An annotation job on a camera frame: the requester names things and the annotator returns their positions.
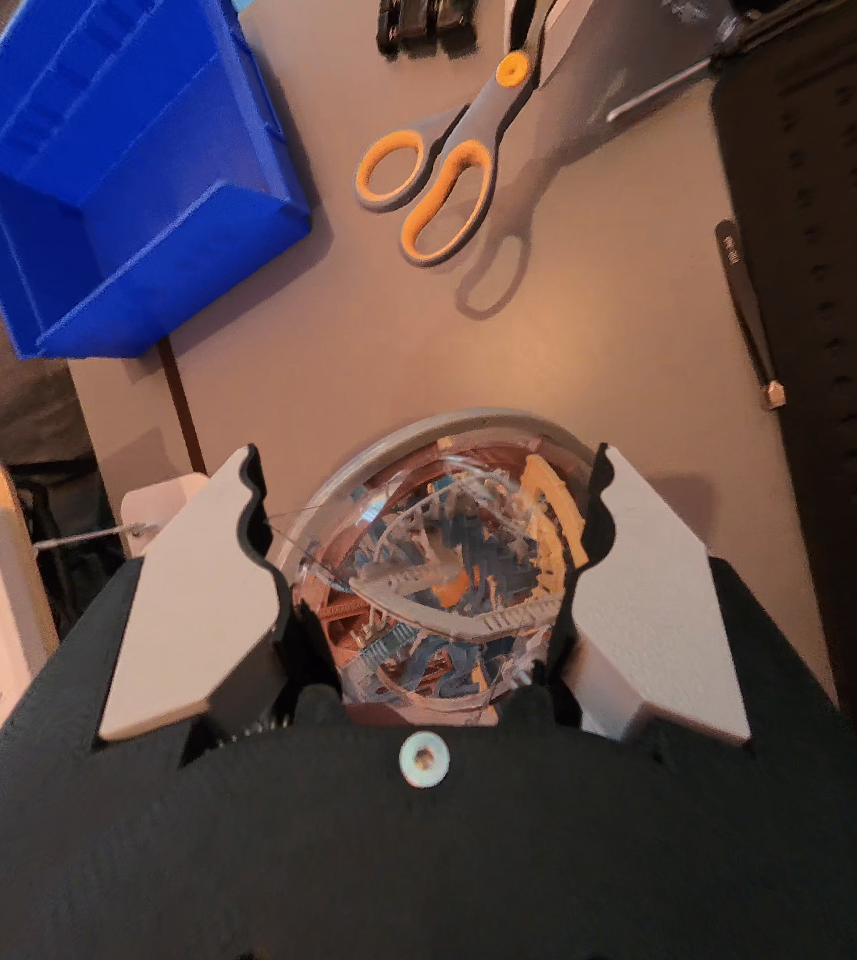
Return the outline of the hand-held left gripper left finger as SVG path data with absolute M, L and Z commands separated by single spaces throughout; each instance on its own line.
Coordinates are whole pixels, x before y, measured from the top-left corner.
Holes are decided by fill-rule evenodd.
M 291 591 L 254 444 L 236 450 L 142 560 L 98 730 L 116 743 L 204 720 L 222 741 L 267 721 L 288 676 L 276 650 Z

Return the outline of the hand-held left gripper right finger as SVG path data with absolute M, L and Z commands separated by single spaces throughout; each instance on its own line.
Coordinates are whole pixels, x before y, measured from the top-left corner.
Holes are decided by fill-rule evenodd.
M 563 670 L 580 729 L 626 741 L 658 719 L 745 744 L 750 726 L 707 547 L 607 443 L 589 507 L 590 561 L 571 595 Z

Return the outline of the clear maze ball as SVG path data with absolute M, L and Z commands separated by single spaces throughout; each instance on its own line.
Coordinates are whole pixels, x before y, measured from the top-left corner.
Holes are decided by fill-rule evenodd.
M 270 518 L 270 562 L 317 618 L 359 719 L 493 728 L 546 663 L 595 451 L 535 414 L 418 421 Z

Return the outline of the grey and yellow scissors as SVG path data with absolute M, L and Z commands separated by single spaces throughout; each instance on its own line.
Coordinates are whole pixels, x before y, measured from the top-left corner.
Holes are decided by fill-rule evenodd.
M 353 181 L 358 204 L 374 214 L 411 207 L 401 224 L 399 248 L 413 267 L 438 267 L 477 235 L 496 192 L 502 140 L 532 95 L 560 66 L 593 1 L 505 2 L 503 54 L 476 96 L 463 105 L 401 126 L 376 139 L 360 158 Z M 378 192 L 372 177 L 399 151 L 412 151 L 414 165 L 395 189 Z M 445 245 L 419 247 L 462 175 L 478 170 L 477 199 L 466 222 Z

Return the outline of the long black tweezers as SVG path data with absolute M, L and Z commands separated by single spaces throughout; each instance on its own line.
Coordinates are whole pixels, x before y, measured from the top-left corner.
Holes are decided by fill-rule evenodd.
M 766 409 L 787 405 L 787 395 L 771 354 L 761 306 L 753 284 L 742 237 L 735 221 L 726 219 L 714 230 L 722 268 L 750 359 L 754 366 Z

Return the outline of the black dimpled foam pad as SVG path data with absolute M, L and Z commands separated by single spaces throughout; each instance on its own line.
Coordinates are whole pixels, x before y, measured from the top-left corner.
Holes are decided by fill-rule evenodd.
M 857 2 L 802 6 L 712 113 L 786 392 L 782 439 L 835 685 L 857 734 Z

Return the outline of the blue plastic bin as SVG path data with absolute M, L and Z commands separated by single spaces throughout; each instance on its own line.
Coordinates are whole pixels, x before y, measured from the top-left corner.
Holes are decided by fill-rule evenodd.
M 139 357 L 310 229 L 235 3 L 21 3 L 0 38 L 19 359 Z

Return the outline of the small metal rod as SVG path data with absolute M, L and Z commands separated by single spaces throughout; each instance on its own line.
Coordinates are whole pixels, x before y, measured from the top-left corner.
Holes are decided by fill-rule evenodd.
M 736 18 L 734 27 L 716 42 L 701 60 L 662 80 L 634 98 L 612 108 L 606 115 L 608 125 L 616 125 L 632 114 L 656 104 L 675 92 L 713 76 L 729 62 L 744 57 L 788 32 L 827 14 L 845 2 L 791 1 L 770 11 L 753 8 Z

